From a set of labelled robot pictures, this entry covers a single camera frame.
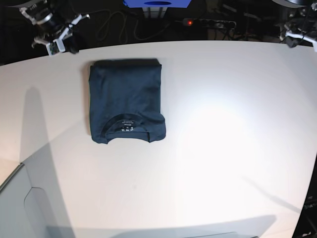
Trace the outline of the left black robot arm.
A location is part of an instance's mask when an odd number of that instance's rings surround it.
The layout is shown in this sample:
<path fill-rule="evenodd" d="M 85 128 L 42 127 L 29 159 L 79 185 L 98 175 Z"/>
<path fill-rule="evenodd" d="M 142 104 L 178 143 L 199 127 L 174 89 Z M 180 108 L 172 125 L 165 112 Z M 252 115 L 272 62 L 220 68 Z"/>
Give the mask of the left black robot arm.
<path fill-rule="evenodd" d="M 280 40 L 294 48 L 304 42 L 317 50 L 317 2 L 315 0 L 277 0 L 285 7 L 280 23 Z"/>

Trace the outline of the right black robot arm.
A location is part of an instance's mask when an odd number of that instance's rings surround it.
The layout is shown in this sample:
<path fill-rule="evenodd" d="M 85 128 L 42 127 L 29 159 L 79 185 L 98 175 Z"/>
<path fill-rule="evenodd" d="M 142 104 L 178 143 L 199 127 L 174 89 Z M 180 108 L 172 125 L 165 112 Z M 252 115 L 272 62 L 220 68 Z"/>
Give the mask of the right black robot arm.
<path fill-rule="evenodd" d="M 73 28 L 89 14 L 71 13 L 63 16 L 63 0 L 31 0 L 19 7 L 20 13 L 38 29 L 32 47 L 45 46 L 49 56 L 64 52 L 77 54 L 79 47 L 73 36 Z"/>

